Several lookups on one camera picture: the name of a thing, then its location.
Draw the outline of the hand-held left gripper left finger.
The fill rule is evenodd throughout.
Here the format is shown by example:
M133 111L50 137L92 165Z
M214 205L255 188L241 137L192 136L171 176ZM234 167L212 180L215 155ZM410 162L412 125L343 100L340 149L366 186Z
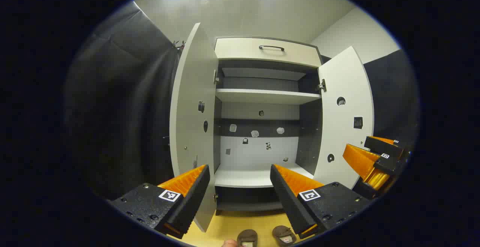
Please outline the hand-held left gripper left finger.
M142 183L109 204L142 226L182 239L209 182L209 165L201 165L158 185Z

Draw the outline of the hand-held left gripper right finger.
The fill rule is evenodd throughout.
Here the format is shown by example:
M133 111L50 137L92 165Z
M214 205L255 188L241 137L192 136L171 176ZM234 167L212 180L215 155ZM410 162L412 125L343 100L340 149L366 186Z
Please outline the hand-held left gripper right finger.
M291 228L301 239L332 230L371 204L339 182L322 184L277 164L271 165L270 180Z

